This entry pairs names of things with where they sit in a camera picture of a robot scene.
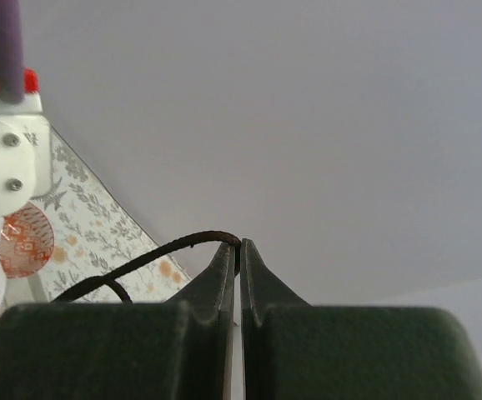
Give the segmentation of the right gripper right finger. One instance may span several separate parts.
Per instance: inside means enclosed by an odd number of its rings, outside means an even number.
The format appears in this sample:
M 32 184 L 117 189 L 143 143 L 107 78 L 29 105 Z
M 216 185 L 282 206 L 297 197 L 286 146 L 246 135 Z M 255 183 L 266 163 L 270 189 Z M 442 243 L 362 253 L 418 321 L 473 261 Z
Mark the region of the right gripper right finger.
M 436 307 L 314 306 L 240 248 L 248 399 L 482 399 L 469 336 Z

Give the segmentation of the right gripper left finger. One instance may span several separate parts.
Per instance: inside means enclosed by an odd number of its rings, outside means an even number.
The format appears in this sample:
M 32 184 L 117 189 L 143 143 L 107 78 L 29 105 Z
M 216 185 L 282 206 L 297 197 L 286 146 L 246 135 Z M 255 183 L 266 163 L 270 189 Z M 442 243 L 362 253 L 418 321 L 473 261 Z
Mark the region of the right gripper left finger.
M 30 303 L 0 317 L 0 399 L 226 399 L 235 250 L 168 301 Z

